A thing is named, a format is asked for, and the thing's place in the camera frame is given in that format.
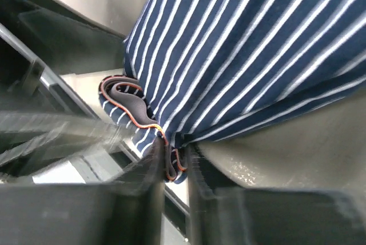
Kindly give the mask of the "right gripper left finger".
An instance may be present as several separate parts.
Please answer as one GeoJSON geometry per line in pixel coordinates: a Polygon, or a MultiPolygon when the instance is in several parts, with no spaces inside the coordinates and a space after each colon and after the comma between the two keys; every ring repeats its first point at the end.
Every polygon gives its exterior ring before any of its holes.
{"type": "Polygon", "coordinates": [[[116,180],[1,186],[2,244],[159,244],[165,144],[116,180]]]}

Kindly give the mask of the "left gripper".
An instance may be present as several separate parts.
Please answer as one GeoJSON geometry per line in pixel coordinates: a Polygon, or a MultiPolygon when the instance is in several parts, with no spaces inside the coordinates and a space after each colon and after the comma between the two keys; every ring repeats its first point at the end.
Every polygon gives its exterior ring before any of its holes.
{"type": "Polygon", "coordinates": [[[1,109],[92,113],[62,76],[120,68],[123,39],[55,0],[1,0],[1,109]]]}

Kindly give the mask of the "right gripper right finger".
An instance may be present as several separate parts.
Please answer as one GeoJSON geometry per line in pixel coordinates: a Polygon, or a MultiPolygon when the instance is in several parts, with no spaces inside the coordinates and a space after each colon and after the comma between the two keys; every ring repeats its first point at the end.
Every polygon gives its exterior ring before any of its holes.
{"type": "Polygon", "coordinates": [[[191,244],[364,244],[365,214],[340,191],[244,188],[187,147],[191,244]]]}

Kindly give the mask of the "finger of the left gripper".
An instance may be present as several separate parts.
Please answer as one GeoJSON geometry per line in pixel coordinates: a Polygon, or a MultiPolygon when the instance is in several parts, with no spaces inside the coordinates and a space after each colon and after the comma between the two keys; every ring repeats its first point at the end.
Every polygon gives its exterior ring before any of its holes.
{"type": "Polygon", "coordinates": [[[1,113],[1,176],[26,176],[81,151],[112,152],[130,128],[49,113],[1,113]]]}

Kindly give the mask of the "striped blue boxer shorts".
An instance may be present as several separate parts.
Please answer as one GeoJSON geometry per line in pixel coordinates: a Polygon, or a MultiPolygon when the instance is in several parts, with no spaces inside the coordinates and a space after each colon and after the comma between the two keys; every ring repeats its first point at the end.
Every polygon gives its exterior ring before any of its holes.
{"type": "Polygon", "coordinates": [[[148,0],[124,40],[124,73],[98,87],[103,110],[165,175],[184,147],[236,138],[365,86],[365,0],[148,0]]]}

